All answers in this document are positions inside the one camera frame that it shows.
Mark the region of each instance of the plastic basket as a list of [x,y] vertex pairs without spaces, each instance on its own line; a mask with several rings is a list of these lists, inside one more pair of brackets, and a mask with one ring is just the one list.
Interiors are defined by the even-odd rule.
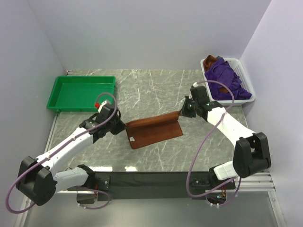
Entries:
[[[203,67],[203,61],[204,60],[205,59],[201,60],[201,67],[202,67],[202,72],[203,72],[204,80],[207,80],[206,77],[205,77],[205,71],[204,71],[204,67]],[[240,79],[242,81],[241,86],[252,94],[252,96],[250,97],[250,99],[235,100],[234,105],[242,105],[244,103],[254,101],[255,100],[255,92],[254,92],[254,90],[252,88],[252,84],[251,84],[249,78],[247,77],[247,75],[246,75],[246,73],[244,71],[244,68],[243,68],[241,62],[238,59],[236,59],[236,58],[224,58],[224,60],[229,63],[230,67],[240,77]],[[224,105],[224,106],[230,105],[232,103],[231,100],[215,100],[215,99],[213,99],[212,93],[210,92],[208,83],[205,83],[205,86],[206,86],[206,89],[207,89],[210,101],[218,101],[218,103],[220,103],[221,105]]]
[[[59,76],[53,86],[47,108],[56,112],[96,112],[95,102],[103,92],[114,94],[114,76]],[[112,97],[99,99],[112,102]]]

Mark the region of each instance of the marble table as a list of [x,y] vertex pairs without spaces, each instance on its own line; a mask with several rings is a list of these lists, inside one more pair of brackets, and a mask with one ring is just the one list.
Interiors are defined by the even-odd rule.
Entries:
[[[124,122],[180,110],[191,85],[203,79],[201,70],[74,70],[69,75],[115,76],[115,96]],[[69,136],[92,114],[60,113],[50,148]],[[230,114],[247,126],[242,107],[233,107]],[[85,164],[100,171],[187,171],[212,125],[199,117],[183,116],[180,116],[179,124],[183,136],[136,150],[131,149],[125,131],[116,136],[108,133],[77,154],[64,170]],[[216,130],[202,147],[194,170],[208,171],[210,167],[230,161],[232,156],[232,144]]]

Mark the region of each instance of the purple towel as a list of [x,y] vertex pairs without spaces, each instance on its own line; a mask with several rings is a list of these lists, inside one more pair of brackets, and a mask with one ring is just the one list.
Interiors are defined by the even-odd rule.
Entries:
[[[227,61],[223,58],[217,60],[208,71],[205,72],[207,79],[216,80],[225,84],[235,96],[235,99],[250,99],[251,93],[241,87],[242,81],[240,77],[233,71]],[[208,83],[212,97],[215,100],[231,100],[232,96],[229,93],[220,92],[219,84]]]

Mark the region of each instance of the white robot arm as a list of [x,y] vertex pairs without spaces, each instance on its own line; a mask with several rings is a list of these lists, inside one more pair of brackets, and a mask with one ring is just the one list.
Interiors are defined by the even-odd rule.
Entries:
[[[173,195],[170,191],[172,185],[180,191],[180,193],[175,193],[175,196],[178,198],[188,196],[184,194],[184,181],[187,175],[185,172],[99,173],[92,171],[85,165],[79,165],[74,169],[59,172],[68,160],[96,142],[99,138],[104,137],[107,132],[110,131],[116,135],[126,128],[126,125],[120,120],[121,114],[118,109],[116,109],[114,117],[102,127],[94,128],[96,125],[106,121],[113,114],[114,110],[114,106],[108,101],[103,102],[98,108],[98,113],[83,121],[72,135],[56,147],[38,156],[36,159],[26,157],[21,162],[19,176],[24,174],[33,165],[38,165],[39,161],[46,158],[48,160],[21,178],[16,184],[17,189],[38,206],[48,202],[56,192],[61,190],[78,185],[93,189],[96,186],[97,179],[105,179],[102,181],[102,184],[106,185],[99,185],[101,191],[109,190],[118,199],[130,198],[125,193],[127,190],[135,190],[133,195],[142,193],[150,196],[154,193],[154,198],[158,198],[161,194],[164,198],[169,198],[169,196]],[[180,114],[186,117],[195,117],[197,114],[213,125],[216,125],[220,121],[223,113],[225,113],[225,108],[218,102],[210,102],[206,89],[203,86],[191,88],[191,97],[186,96],[186,101],[180,111]],[[79,137],[77,136],[88,129],[91,129],[88,133]],[[224,179],[236,176],[244,178],[271,166],[268,142],[263,133],[255,133],[244,127],[228,113],[218,125],[218,129],[235,147],[233,161],[214,166],[210,168],[209,172],[194,172],[190,181],[192,189],[210,190],[222,184],[222,180]],[[71,139],[73,141],[64,147],[64,144]],[[59,153],[51,155],[57,152],[59,148],[62,148]],[[230,189],[235,188],[235,184],[227,184],[227,187]]]

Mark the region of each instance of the brown cloth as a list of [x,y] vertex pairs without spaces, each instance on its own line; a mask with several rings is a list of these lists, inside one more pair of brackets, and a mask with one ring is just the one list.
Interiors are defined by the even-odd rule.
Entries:
[[139,119],[126,123],[126,133],[132,149],[182,136],[179,112]]
[[208,55],[207,58],[205,58],[205,60],[203,61],[204,71],[206,72],[207,70],[209,70],[210,67],[211,67],[217,60],[218,60],[218,59],[216,59],[214,56]]
[[[210,69],[210,67],[217,61],[218,59],[215,58],[212,55],[208,55],[207,58],[205,58],[205,60],[203,61],[203,67],[204,67],[204,72],[206,72],[207,70]],[[228,90],[226,90],[226,88],[221,87],[219,88],[220,92],[223,93],[228,93]]]

